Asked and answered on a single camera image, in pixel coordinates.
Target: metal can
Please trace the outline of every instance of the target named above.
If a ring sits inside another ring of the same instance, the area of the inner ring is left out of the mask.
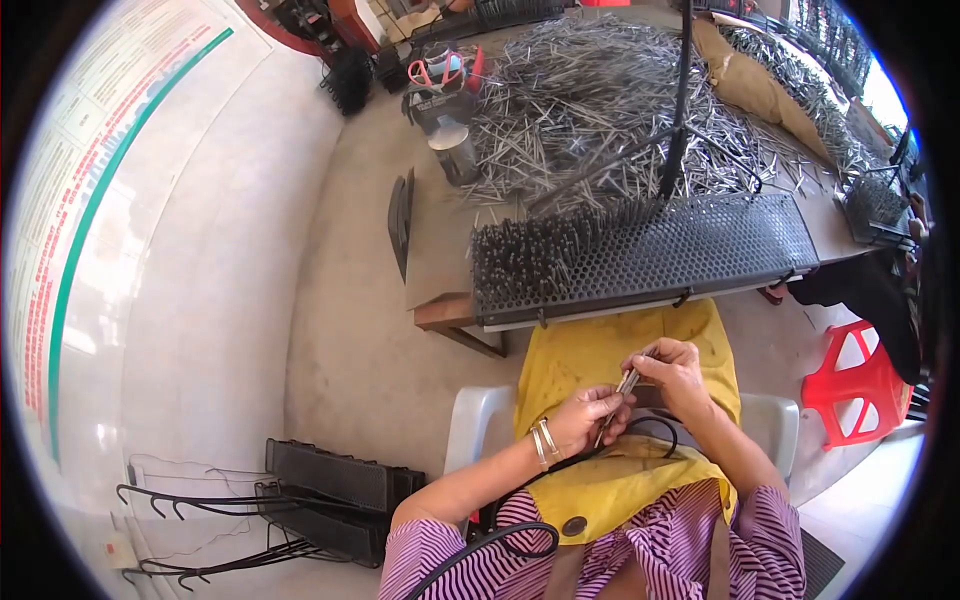
[[[427,144],[452,185],[466,185],[476,179],[479,171],[469,128],[459,124],[440,127],[427,138]]]

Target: yellow apron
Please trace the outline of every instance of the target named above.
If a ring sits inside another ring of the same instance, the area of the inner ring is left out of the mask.
[[[710,396],[739,424],[740,395],[727,334],[713,300],[695,300],[680,308],[665,306],[537,326],[520,374],[516,437],[525,436],[542,417],[552,416],[574,390],[615,384],[623,359],[659,337],[697,346]],[[621,436],[599,456],[542,477],[527,490],[543,521],[561,532],[561,545],[594,541],[668,490],[704,479],[717,480],[729,525],[736,490],[720,467],[688,446],[678,446],[670,459],[659,458],[668,448],[668,443],[655,438]],[[564,535],[564,524],[575,516],[585,518],[586,527],[579,534]]]

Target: silver bracelet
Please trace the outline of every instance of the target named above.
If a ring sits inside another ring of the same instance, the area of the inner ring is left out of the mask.
[[[550,454],[553,454],[553,460],[559,463],[564,459],[564,456],[560,453],[560,450],[557,449],[557,445],[553,443],[553,436],[550,435],[550,430],[546,428],[546,418],[540,419],[537,426],[540,428],[540,431],[543,432],[543,438],[546,440],[546,444],[550,446]]]
[[[534,434],[534,444],[537,445],[537,456],[540,458],[540,470],[547,472],[550,466],[546,464],[546,456],[543,455],[543,442],[540,441],[540,432],[537,431],[536,425],[530,428],[530,433]]]

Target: black rubber cord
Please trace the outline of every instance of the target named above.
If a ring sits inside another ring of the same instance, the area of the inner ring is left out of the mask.
[[[625,431],[630,430],[630,428],[636,425],[637,423],[644,422],[646,420],[655,420],[667,426],[667,428],[670,430],[671,436],[673,437],[673,442],[670,445],[670,449],[667,451],[667,453],[663,455],[663,458],[670,458],[671,456],[673,456],[674,451],[677,449],[678,437],[677,437],[677,429],[673,426],[673,423],[671,423],[669,420],[662,419],[660,417],[650,417],[650,416],[640,417],[639,419],[634,419],[628,422],[627,428],[625,429]],[[590,452],[586,452],[584,454],[578,454],[576,456],[571,456],[570,458],[564,461],[560,461],[559,463],[551,467],[549,470],[538,474],[536,477],[527,481],[519,488],[516,488],[512,492],[504,495],[503,498],[496,500],[493,505],[494,518],[496,518],[496,512],[500,507],[500,503],[505,498],[509,498],[510,496],[514,495],[515,493],[522,490],[523,488],[526,488],[527,486],[537,481],[544,475],[555,473],[559,470],[563,470],[567,467],[572,467],[577,463],[582,463],[585,460],[589,460],[593,458],[594,456],[599,454],[600,451],[603,450],[605,447],[606,446],[602,445],[599,448],[592,449]],[[550,534],[550,545],[546,548],[546,550],[542,552],[524,552],[523,550],[513,547],[509,542],[507,542],[507,536],[510,536],[511,534],[515,534],[521,531],[531,531],[534,529],[540,529]],[[549,523],[543,523],[543,522],[518,523],[516,525],[511,525],[510,527],[497,529],[496,531],[493,531],[490,534],[486,535],[484,538],[478,541],[475,541],[474,543],[468,545],[466,548],[464,548],[460,552],[457,552],[450,558],[438,564],[437,567],[434,568],[432,571],[430,571],[430,574],[427,575],[425,578],[423,578],[423,580],[415,588],[413,588],[413,590],[410,593],[404,596],[404,599],[416,600],[417,598],[420,597],[421,594],[423,594],[427,590],[427,588],[432,586],[438,579],[440,579],[444,575],[444,573],[450,570],[456,563],[462,561],[467,556],[473,554],[477,550],[487,547],[488,545],[494,543],[495,541],[499,541],[508,552],[510,552],[515,556],[519,556],[520,558],[541,559],[545,556],[550,556],[551,554],[557,551],[557,547],[560,545],[560,533],[557,532],[557,529],[553,525],[550,525]]]
[[[457,552],[450,558],[438,564],[437,568],[433,569],[433,571],[431,571],[430,574],[427,575],[423,579],[423,581],[420,582],[418,586],[413,588],[413,590],[410,593],[404,596],[404,598],[406,598],[406,600],[416,600],[416,598],[419,598],[420,595],[423,594],[427,588],[432,586],[438,579],[441,578],[441,576],[443,576],[444,573],[450,570],[451,567],[453,567],[456,563],[465,559],[467,556],[473,554],[477,550],[480,550],[481,548],[485,548],[486,546],[496,541],[505,541],[504,539],[507,536],[510,536],[512,534],[515,534],[521,531],[530,531],[533,529],[540,529],[550,534],[550,545],[543,552],[521,552],[513,548],[508,543],[504,543],[503,544],[504,547],[507,548],[507,550],[512,554],[517,554],[521,558],[525,558],[525,559],[541,559],[545,556],[550,556],[551,554],[556,552],[557,546],[560,545],[560,534],[557,533],[557,530],[556,528],[553,527],[553,525],[549,525],[547,523],[540,523],[540,522],[531,522],[531,523],[518,523],[516,525],[511,525],[510,527],[504,527],[503,529],[498,529],[494,531],[493,533],[489,534],[482,540],[475,541],[474,543],[470,544],[460,552]]]

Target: brown paper bag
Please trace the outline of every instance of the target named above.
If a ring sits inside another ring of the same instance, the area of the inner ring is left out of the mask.
[[[710,83],[720,100],[782,126],[833,164],[813,121],[759,62],[733,50],[716,26],[702,17],[693,21],[693,43],[707,61]]]

